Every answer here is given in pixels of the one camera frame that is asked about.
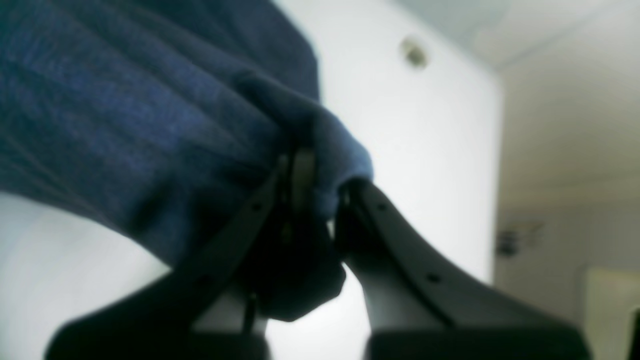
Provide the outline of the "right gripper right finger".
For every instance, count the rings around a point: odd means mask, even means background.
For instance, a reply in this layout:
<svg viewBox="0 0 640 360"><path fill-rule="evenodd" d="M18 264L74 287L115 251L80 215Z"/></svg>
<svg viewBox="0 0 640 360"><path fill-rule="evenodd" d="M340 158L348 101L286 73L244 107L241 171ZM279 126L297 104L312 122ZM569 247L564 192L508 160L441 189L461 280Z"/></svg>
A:
<svg viewBox="0 0 640 360"><path fill-rule="evenodd" d="M368 180L342 187L335 241L365 297L366 360L591 358L574 326L453 264Z"/></svg>

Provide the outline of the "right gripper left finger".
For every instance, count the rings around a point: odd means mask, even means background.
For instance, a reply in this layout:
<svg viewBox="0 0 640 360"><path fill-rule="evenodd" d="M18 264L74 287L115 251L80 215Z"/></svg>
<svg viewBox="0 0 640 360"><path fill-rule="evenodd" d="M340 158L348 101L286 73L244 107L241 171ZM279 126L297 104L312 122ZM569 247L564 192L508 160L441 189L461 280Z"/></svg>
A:
<svg viewBox="0 0 640 360"><path fill-rule="evenodd" d="M144 289L58 330L48 360L264 360L266 318L319 303L312 150L282 157L266 183L197 254Z"/></svg>

